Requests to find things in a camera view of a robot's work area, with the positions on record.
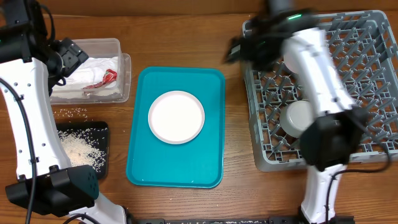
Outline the white napkin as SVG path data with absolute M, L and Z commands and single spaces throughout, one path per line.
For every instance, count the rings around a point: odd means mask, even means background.
M 117 72 L 119 57 L 93 58 L 81 64 L 69 77 L 65 86 L 55 85 L 51 96 L 58 98 L 81 98 L 82 89 L 103 81 L 107 70 Z

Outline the red snack wrapper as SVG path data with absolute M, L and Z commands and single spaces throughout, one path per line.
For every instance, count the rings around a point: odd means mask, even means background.
M 107 84 L 110 84 L 110 83 L 116 81 L 117 77 L 118 77 L 117 72 L 115 72 L 112 69 L 107 69 L 100 82 L 92 84 L 92 85 L 88 85 L 88 86 L 84 87 L 84 89 L 94 89 L 94 88 L 99 88 L 99 87 L 105 86 Z

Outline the grey bowl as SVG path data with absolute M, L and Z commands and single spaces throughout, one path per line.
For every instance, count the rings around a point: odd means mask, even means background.
M 281 110 L 279 116 L 281 128 L 294 138 L 299 138 L 314 119 L 312 106 L 305 100 L 288 104 Z

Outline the large pink plate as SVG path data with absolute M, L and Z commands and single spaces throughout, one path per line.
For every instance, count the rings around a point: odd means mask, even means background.
M 195 139 L 205 123 L 200 101 L 186 91 L 168 91 L 151 104 L 148 123 L 154 136 L 167 144 L 185 144 Z

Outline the small pink bowl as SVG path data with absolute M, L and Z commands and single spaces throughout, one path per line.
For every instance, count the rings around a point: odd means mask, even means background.
M 299 71 L 298 61 L 294 55 L 286 53 L 283 56 L 285 66 L 292 72 L 297 73 Z

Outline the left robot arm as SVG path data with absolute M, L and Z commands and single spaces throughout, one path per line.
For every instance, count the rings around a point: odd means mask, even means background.
M 50 105 L 56 85 L 64 85 L 88 55 L 74 41 L 55 39 L 46 26 L 48 8 L 37 1 L 1 2 L 1 93 L 17 154 L 17 182 L 7 199 L 33 213 L 63 217 L 66 222 L 133 223 L 126 207 L 99 190 L 95 170 L 72 166 L 62 147 Z

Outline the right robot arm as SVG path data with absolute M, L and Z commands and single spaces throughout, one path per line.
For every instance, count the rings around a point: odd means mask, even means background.
M 361 157 L 396 155 L 397 113 L 388 111 L 396 82 L 382 11 L 316 15 L 291 1 L 266 1 L 243 23 L 226 63 L 240 62 L 249 104 L 254 162 L 263 172 L 306 169 L 297 216 L 269 223 L 353 223 L 334 205 L 340 179 Z

